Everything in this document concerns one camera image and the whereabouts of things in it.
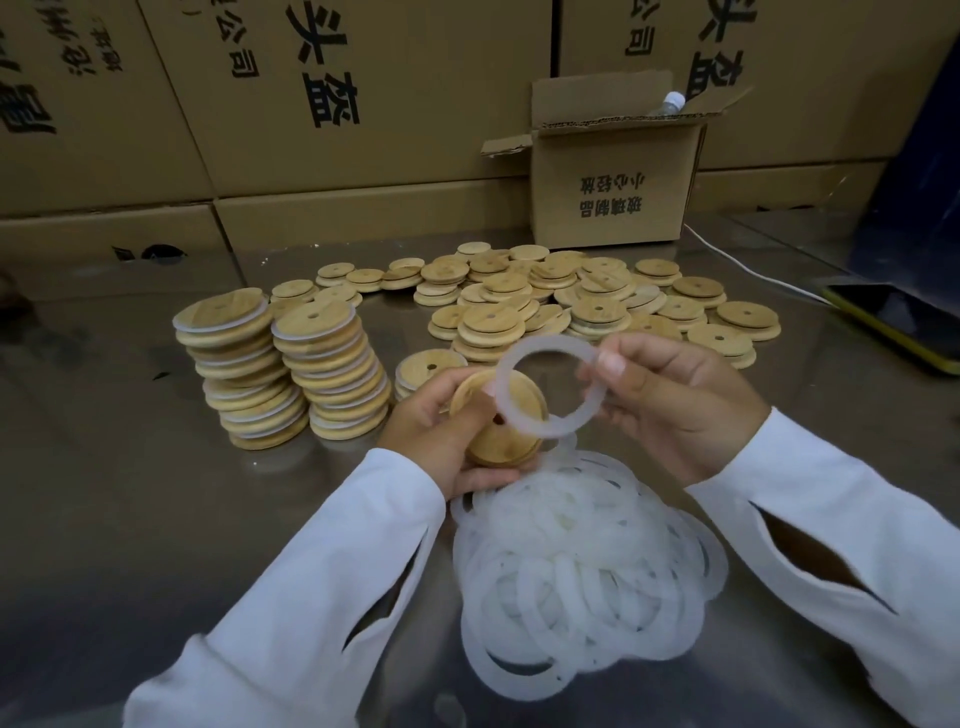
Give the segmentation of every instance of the human hand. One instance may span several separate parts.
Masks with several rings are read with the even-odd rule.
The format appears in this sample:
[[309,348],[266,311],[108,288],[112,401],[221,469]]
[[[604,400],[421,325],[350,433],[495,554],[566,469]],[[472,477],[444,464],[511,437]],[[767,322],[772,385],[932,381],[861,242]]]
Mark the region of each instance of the human hand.
[[579,377],[609,387],[598,417],[619,426],[684,486],[720,473],[770,414],[749,382],[708,349],[618,333]]
[[478,390],[453,417],[440,413],[460,383],[480,369],[457,367],[434,376],[396,406],[377,443],[417,463],[447,500],[509,485],[522,475],[516,468],[466,467],[470,441],[496,416],[493,397]]

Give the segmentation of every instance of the white bottle cap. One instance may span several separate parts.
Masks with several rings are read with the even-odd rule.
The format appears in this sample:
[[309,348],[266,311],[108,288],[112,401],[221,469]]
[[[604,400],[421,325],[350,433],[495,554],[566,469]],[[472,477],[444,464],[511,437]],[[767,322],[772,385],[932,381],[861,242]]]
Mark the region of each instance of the white bottle cap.
[[665,104],[673,104],[677,109],[682,109],[684,104],[686,104],[686,99],[680,91],[670,91],[666,95],[666,98],[663,99]]

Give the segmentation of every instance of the stainless steel table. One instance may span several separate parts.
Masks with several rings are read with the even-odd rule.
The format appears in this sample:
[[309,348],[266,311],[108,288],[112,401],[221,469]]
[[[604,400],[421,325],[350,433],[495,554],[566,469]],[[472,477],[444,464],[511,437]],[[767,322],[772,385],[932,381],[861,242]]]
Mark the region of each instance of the stainless steel table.
[[[690,223],[766,275],[809,285],[835,273],[733,220],[693,216]],[[384,267],[406,255],[429,259],[481,234],[495,247],[529,242],[522,231],[499,231],[324,246],[241,263],[250,284],[270,286],[338,260]],[[685,272],[724,281],[733,298],[773,306],[783,336],[759,346],[746,372],[763,396],[960,521],[954,380],[919,368],[818,304],[747,276],[692,237],[591,252],[631,264],[676,257]],[[375,433],[334,444],[307,431],[263,453],[232,448],[170,328],[171,316],[201,295],[43,303],[35,316],[0,328],[0,725],[3,716],[122,701],[168,667],[375,443]],[[388,371],[410,352],[442,345],[426,332],[431,310],[409,295],[370,295],[360,313]],[[528,371],[554,411],[574,406],[558,362],[537,360]],[[584,447],[628,463],[664,500],[697,513],[623,435],[601,424],[579,435]],[[735,557],[687,655],[620,663],[542,703],[503,700],[473,676],[460,646],[451,537],[445,528],[368,689],[362,725],[441,725],[433,709],[441,693],[456,696],[470,728],[903,724],[871,693],[845,645],[790,612]]]

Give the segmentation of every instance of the yellow phone case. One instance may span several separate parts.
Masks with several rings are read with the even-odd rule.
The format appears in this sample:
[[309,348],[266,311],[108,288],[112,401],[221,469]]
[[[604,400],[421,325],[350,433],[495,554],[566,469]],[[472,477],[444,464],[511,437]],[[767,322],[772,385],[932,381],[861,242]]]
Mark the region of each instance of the yellow phone case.
[[853,316],[853,318],[863,322],[868,327],[879,331],[895,344],[898,344],[909,352],[917,355],[930,366],[949,375],[960,376],[960,361],[957,361],[956,359],[948,359],[945,356],[928,349],[916,339],[910,338],[902,331],[897,331],[895,328],[884,324],[873,314],[865,311],[858,305],[854,305],[842,296],[837,295],[829,288],[823,289],[823,295],[825,299],[833,303],[840,310],[846,311]]

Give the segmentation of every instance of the white sleeve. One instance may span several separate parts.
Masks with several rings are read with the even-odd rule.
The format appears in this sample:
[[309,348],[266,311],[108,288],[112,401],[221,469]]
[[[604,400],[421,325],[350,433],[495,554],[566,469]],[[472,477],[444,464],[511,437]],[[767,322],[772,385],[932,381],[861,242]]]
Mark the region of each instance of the white sleeve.
[[[687,491],[787,605],[849,643],[914,725],[960,725],[960,530],[774,410],[720,474]],[[869,592],[794,567],[759,510],[837,554]]]
[[[417,465],[373,449],[214,630],[139,686],[128,728],[353,725],[444,522]],[[417,554],[391,614],[348,637]]]

